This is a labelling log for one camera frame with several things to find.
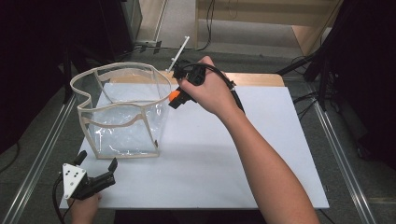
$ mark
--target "white table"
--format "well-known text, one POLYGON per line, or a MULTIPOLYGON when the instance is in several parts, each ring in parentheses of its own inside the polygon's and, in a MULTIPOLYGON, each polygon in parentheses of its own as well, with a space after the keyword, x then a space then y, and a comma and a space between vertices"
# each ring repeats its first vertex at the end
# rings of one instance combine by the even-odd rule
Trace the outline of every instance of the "white table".
MULTIPOLYGON (((290 94, 285 87, 237 86, 247 117, 302 182, 315 208, 328 208, 290 94)), ((171 108, 159 158, 119 160, 116 184, 102 191, 102 208, 257 208, 231 136, 212 114, 187 102, 171 108)), ((89 176, 107 171, 86 141, 81 164, 89 176)), ((66 208, 63 200, 61 208, 66 208)))

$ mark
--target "wooden desk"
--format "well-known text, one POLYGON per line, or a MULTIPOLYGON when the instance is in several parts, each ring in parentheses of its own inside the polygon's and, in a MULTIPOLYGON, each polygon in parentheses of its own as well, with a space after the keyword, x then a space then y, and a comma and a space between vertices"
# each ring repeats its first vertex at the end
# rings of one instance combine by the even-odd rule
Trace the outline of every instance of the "wooden desk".
MULTIPOLYGON (((238 84, 235 88, 247 117, 299 178, 314 207, 328 208, 289 90, 281 77, 227 75, 238 84)), ((114 174, 117 183, 102 191, 99 206, 119 210, 257 209, 233 140, 219 119, 191 101, 169 109, 158 141, 161 155, 119 160, 114 174)), ((97 160, 86 139, 80 150, 88 153, 81 167, 89 176, 106 171, 110 161, 97 160)), ((63 200, 61 208, 66 207, 63 200)))
MULTIPOLYGON (((217 0, 213 20, 292 25, 304 55, 315 51, 331 27, 343 0, 217 0)), ((205 20, 209 0, 196 0, 195 40, 198 20, 205 20)))

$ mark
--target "transparent plastic bag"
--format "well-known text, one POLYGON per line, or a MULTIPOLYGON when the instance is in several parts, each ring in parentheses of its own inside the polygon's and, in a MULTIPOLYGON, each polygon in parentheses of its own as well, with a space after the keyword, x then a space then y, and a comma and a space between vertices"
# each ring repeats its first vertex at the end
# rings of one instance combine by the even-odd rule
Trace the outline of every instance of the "transparent plastic bag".
POLYGON ((159 156, 171 84, 157 69, 113 63, 75 76, 70 85, 97 159, 159 156))

